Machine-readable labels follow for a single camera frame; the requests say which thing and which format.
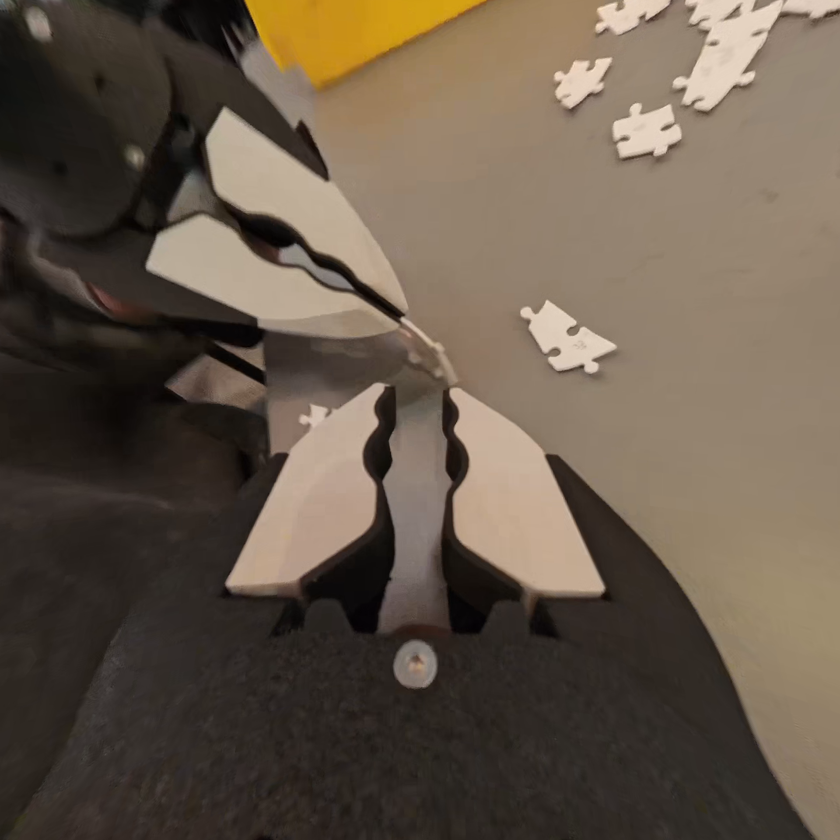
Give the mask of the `pile of loose puzzle pieces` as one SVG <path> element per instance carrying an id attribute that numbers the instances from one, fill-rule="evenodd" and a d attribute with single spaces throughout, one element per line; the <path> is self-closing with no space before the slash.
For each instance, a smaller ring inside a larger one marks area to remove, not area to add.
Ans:
<path id="1" fill-rule="evenodd" d="M 676 77 L 674 92 L 681 105 L 701 113 L 714 110 L 735 88 L 754 82 L 751 64 L 782 16 L 802 17 L 815 23 L 838 16 L 839 1 L 775 1 L 756 6 L 748 1 L 685 1 L 688 26 L 705 33 L 700 53 L 688 76 Z M 626 35 L 644 21 L 662 14 L 671 2 L 613 2 L 596 9 L 595 33 Z M 601 93 L 613 58 L 577 59 L 566 71 L 553 75 L 555 100 L 567 111 Z M 612 141 L 619 160 L 642 156 L 660 158 L 682 140 L 674 109 L 665 105 L 645 111 L 633 104 L 625 117 L 612 124 Z"/>

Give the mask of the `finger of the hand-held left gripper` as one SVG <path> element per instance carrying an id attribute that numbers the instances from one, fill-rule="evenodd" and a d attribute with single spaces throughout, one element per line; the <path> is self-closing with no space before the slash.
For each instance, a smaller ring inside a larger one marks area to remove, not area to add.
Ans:
<path id="1" fill-rule="evenodd" d="M 206 214 L 157 234 L 145 267 L 252 317 L 271 332 L 357 340 L 390 333 L 400 325 L 356 292 L 326 287 L 302 268 L 262 259 L 232 227 Z"/>
<path id="2" fill-rule="evenodd" d="M 396 273 L 341 190 L 223 108 L 205 138 L 213 190 L 228 207 L 284 224 L 312 256 L 331 259 L 401 316 L 407 301 Z"/>

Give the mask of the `person's dark clothing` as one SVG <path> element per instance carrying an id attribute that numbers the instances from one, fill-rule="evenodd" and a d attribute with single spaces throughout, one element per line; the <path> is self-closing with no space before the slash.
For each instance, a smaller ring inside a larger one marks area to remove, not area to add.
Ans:
<path id="1" fill-rule="evenodd" d="M 204 344 L 2 293 L 2 835 L 131 605 L 267 460 L 263 417 L 165 387 Z"/>

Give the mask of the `yellow box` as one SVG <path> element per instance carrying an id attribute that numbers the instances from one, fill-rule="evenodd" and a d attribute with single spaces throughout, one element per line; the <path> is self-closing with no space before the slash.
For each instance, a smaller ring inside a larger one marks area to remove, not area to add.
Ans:
<path id="1" fill-rule="evenodd" d="M 481 1 L 247 1 L 282 70 L 326 88 L 482 5 Z"/>

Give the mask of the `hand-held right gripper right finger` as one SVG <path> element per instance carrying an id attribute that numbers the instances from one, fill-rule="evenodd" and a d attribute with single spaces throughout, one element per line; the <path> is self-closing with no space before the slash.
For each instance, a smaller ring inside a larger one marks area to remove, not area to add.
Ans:
<path id="1" fill-rule="evenodd" d="M 466 602 L 597 599 L 606 585 L 543 449 L 459 387 L 444 394 L 444 576 Z"/>

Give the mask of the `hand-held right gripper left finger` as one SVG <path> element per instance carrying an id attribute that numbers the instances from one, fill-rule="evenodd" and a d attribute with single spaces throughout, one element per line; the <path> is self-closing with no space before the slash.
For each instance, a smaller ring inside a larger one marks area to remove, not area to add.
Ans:
<path id="1" fill-rule="evenodd" d="M 291 447 L 226 579 L 230 595 L 367 600 L 393 563 L 384 492 L 395 390 L 373 384 Z"/>

